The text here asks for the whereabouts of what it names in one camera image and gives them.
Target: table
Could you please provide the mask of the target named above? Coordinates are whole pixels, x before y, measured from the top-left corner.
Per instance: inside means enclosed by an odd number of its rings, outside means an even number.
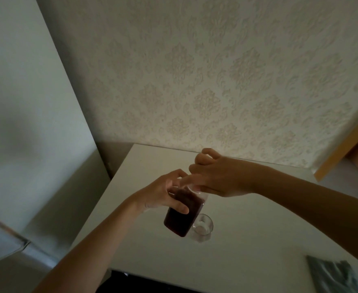
[[[196,153],[135,144],[89,216],[76,245],[126,197],[160,175],[188,172]],[[271,165],[315,182],[308,169]],[[201,213],[214,222],[211,239],[181,238],[164,224],[167,208],[142,214],[118,248],[110,267],[193,290],[219,292],[315,292],[305,255],[358,260],[287,209],[257,194],[210,195]]]

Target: wooden trim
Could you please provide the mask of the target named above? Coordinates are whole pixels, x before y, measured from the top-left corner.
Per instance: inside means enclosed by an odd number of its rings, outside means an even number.
[[[325,162],[317,169],[314,176],[320,181],[335,167],[343,157],[358,143],[358,125],[350,132],[343,142],[335,149],[334,152],[326,159]]]

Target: bottle of dark red liquid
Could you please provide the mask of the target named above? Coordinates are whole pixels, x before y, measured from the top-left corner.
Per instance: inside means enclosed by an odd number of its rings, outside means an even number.
[[[165,216],[164,225],[178,236],[186,236],[204,206],[207,196],[207,193],[193,191],[188,186],[177,189],[174,198],[184,203],[188,207],[189,212],[185,215],[169,208]]]

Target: skin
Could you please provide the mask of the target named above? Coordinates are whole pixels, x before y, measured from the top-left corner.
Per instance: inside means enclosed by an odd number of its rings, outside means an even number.
[[[270,167],[221,156],[204,148],[190,165],[159,177],[128,197],[50,271],[34,293],[92,293],[98,288],[120,242],[136,218],[148,208],[188,208],[173,199],[177,186],[221,197],[258,193],[286,207],[358,258],[358,199]]]

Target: damask wallpaper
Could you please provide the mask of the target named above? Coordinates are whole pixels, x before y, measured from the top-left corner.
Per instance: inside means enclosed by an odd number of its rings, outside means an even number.
[[[358,119],[358,0],[38,2],[98,143],[311,167]]]

